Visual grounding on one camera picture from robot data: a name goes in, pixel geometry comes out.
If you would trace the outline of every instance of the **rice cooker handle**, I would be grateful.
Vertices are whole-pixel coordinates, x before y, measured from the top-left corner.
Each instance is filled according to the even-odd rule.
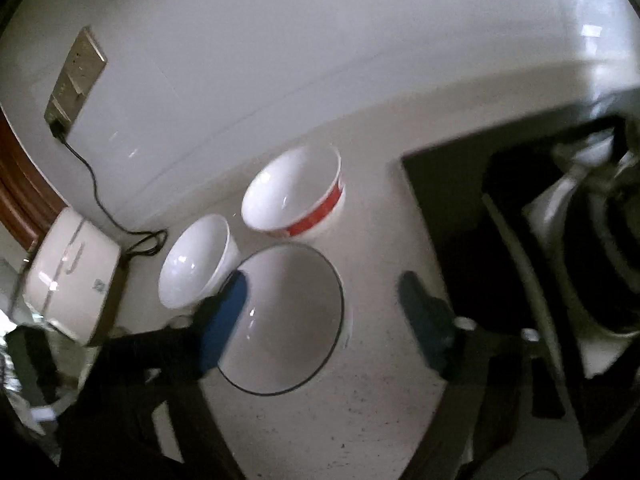
[[[82,250],[84,249],[84,242],[76,242],[69,245],[66,250],[66,254],[64,258],[66,261],[62,266],[62,271],[65,274],[71,274],[76,267],[78,266],[78,261],[80,260],[80,256],[82,254]]]

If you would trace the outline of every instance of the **black cable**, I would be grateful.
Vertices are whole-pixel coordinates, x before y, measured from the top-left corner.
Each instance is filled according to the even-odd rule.
[[[164,247],[164,244],[166,243],[166,240],[169,236],[169,231],[167,231],[167,229],[159,229],[158,231],[130,231],[127,228],[123,227],[113,216],[111,216],[111,214],[107,211],[105,206],[100,201],[100,197],[98,197],[98,181],[95,177],[94,168],[92,168],[91,165],[86,160],[84,160],[82,155],[76,152],[76,150],[74,150],[68,144],[68,142],[66,142],[66,139],[65,139],[66,131],[63,124],[60,123],[59,121],[54,121],[49,125],[49,128],[51,129],[51,133],[53,134],[53,136],[57,140],[59,140],[80,162],[82,162],[84,166],[87,168],[87,170],[89,171],[89,174],[91,175],[92,183],[94,184],[95,203],[97,203],[98,207],[102,210],[102,212],[106,215],[106,217],[111,221],[111,223],[115,225],[120,231],[128,235],[143,236],[141,240],[137,241],[136,243],[134,243],[132,246],[130,246],[128,249],[125,250],[124,254],[125,254],[126,260],[129,261],[132,258],[135,258],[136,256],[154,256],[155,254],[158,254]],[[146,241],[151,240],[152,238],[156,239],[156,243],[154,244],[153,247],[144,249],[141,251],[133,251],[133,249],[142,245]]]

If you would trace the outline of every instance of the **bowl rim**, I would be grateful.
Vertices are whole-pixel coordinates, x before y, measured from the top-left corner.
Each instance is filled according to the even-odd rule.
[[[252,396],[255,396],[255,397],[276,397],[276,396],[280,396],[280,395],[283,395],[283,394],[288,394],[289,392],[293,392],[293,391],[301,388],[305,384],[311,382],[313,379],[318,377],[320,372],[324,369],[324,367],[327,365],[327,363],[335,355],[335,351],[337,349],[338,343],[340,342],[340,338],[341,338],[341,336],[342,336],[342,334],[343,334],[343,332],[344,332],[344,330],[346,328],[346,320],[345,320],[345,316],[346,316],[346,296],[345,296],[345,292],[344,292],[344,284],[342,283],[342,279],[340,278],[340,274],[338,273],[338,269],[335,267],[335,265],[332,263],[332,261],[322,251],[316,249],[315,247],[312,247],[312,246],[310,246],[308,244],[303,244],[301,242],[295,242],[295,241],[278,242],[278,243],[275,243],[273,245],[265,247],[265,248],[263,248],[263,249],[261,249],[259,251],[256,251],[255,253],[252,253],[249,256],[247,256],[238,265],[237,270],[239,272],[242,272],[240,267],[242,267],[245,263],[247,263],[249,260],[251,260],[254,256],[257,256],[258,254],[265,253],[265,252],[267,252],[269,250],[272,250],[274,248],[279,248],[279,247],[282,247],[282,246],[288,246],[290,248],[303,249],[303,250],[309,250],[311,252],[314,252],[317,255],[319,255],[329,265],[329,268],[332,270],[332,272],[333,272],[333,274],[335,276],[335,281],[336,281],[336,283],[338,285],[338,290],[340,291],[340,323],[338,323],[338,330],[336,331],[335,338],[334,338],[334,341],[333,341],[333,343],[331,345],[329,353],[324,358],[324,360],[320,363],[318,368],[316,368],[316,370],[311,375],[309,375],[309,377],[305,378],[303,381],[300,381],[298,384],[295,384],[294,386],[290,386],[289,388],[286,388],[284,390],[279,390],[277,392],[270,392],[270,393],[266,393],[265,394],[265,393],[258,393],[258,392],[254,392],[252,390],[248,390],[246,388],[243,388],[239,384],[236,384],[231,379],[229,379],[226,376],[226,374],[224,373],[224,370],[220,367],[220,363],[218,363],[218,366],[216,367],[217,370],[229,382],[229,384],[231,384],[232,386],[236,387],[238,390],[240,390],[240,391],[242,391],[242,392],[244,392],[246,394],[250,394]]]
[[[171,306],[168,306],[163,300],[162,300],[162,294],[160,292],[160,282],[162,281],[162,274],[164,272],[165,267],[167,266],[167,263],[169,261],[169,257],[171,256],[172,251],[174,250],[174,248],[176,247],[176,245],[178,244],[178,242],[182,239],[182,237],[187,234],[187,232],[189,231],[189,229],[191,229],[192,227],[194,227],[198,222],[201,222],[205,219],[208,218],[217,218],[217,219],[222,219],[222,221],[224,222],[224,225],[226,227],[226,237],[225,237],[225,247],[222,250],[222,256],[220,256],[220,259],[218,260],[218,263],[216,264],[216,268],[215,270],[213,270],[213,273],[211,274],[211,276],[209,277],[209,279],[207,279],[207,283],[205,283],[205,285],[198,291],[198,293],[194,296],[194,297],[190,297],[188,299],[188,301],[181,301],[180,303],[173,303],[173,302],[169,302],[171,303]],[[158,298],[160,299],[160,303],[162,303],[162,305],[164,305],[166,308],[183,308],[185,306],[188,306],[189,304],[193,303],[194,301],[198,301],[201,299],[201,295],[203,293],[204,290],[206,290],[209,287],[209,284],[211,283],[211,281],[214,279],[216,273],[218,272],[218,270],[220,269],[220,265],[222,265],[222,261],[224,260],[225,257],[225,253],[226,253],[226,249],[229,246],[229,238],[231,238],[231,228],[229,227],[229,222],[226,220],[226,218],[219,214],[219,213],[209,213],[206,214],[204,216],[201,216],[200,218],[198,218],[197,220],[193,221],[181,234],[180,236],[178,236],[177,240],[174,242],[174,244],[171,246],[171,249],[169,249],[169,252],[167,253],[166,258],[164,259],[164,262],[162,263],[162,267],[160,269],[160,275],[158,276]]]
[[[284,158],[284,156],[289,155],[290,153],[295,152],[297,150],[305,150],[305,149],[313,149],[313,148],[329,148],[329,149],[332,150],[332,152],[335,153],[335,156],[337,157],[337,162],[338,162],[337,170],[335,172],[334,178],[331,181],[331,184],[329,185],[328,189],[324,192],[324,194],[320,198],[318,198],[318,200],[316,200],[311,207],[306,209],[302,214],[296,216],[295,219],[293,219],[291,222],[288,222],[286,224],[279,224],[277,226],[265,229],[265,228],[261,228],[261,227],[256,226],[253,222],[249,222],[247,220],[247,218],[246,218],[245,213],[244,213],[244,204],[245,204],[245,202],[247,200],[247,195],[248,195],[249,191],[252,188],[255,189],[255,187],[257,187],[257,183],[259,182],[260,176],[263,175],[265,172],[267,172],[270,168],[272,168],[277,162],[280,161],[281,158]],[[293,225],[297,224],[301,220],[303,220],[306,217],[308,217],[311,213],[313,213],[316,209],[318,209],[318,207],[320,205],[322,205],[324,203],[324,201],[331,194],[332,190],[334,190],[334,187],[338,183],[341,173],[342,173],[342,156],[340,155],[340,151],[338,150],[338,148],[336,148],[330,142],[327,143],[327,144],[315,144],[315,143],[310,142],[310,143],[306,143],[306,144],[300,144],[299,146],[295,146],[295,147],[291,148],[290,150],[287,150],[287,151],[281,153],[280,155],[278,155],[277,157],[271,159],[271,161],[266,166],[264,166],[258,172],[258,174],[256,174],[256,176],[254,177],[254,179],[251,181],[251,183],[247,187],[246,191],[244,192],[244,196],[242,197],[242,206],[240,208],[241,215],[242,215],[242,220],[244,221],[245,225],[247,225],[247,227],[249,227],[250,229],[252,229],[254,231],[258,231],[260,233],[273,233],[273,232],[279,232],[279,231],[282,231],[282,230],[286,230],[287,228],[292,227]]]

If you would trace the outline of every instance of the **wooden door frame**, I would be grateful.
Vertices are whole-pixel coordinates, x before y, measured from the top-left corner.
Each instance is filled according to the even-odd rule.
[[[32,163],[1,107],[0,146],[0,221],[28,250],[49,231],[66,203]]]

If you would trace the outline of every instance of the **electrical outlet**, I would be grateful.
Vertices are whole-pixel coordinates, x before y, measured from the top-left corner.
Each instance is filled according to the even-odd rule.
[[[44,112],[47,124],[59,120],[68,132],[78,117],[91,88],[107,65],[107,58],[83,27],[66,56],[56,85]]]

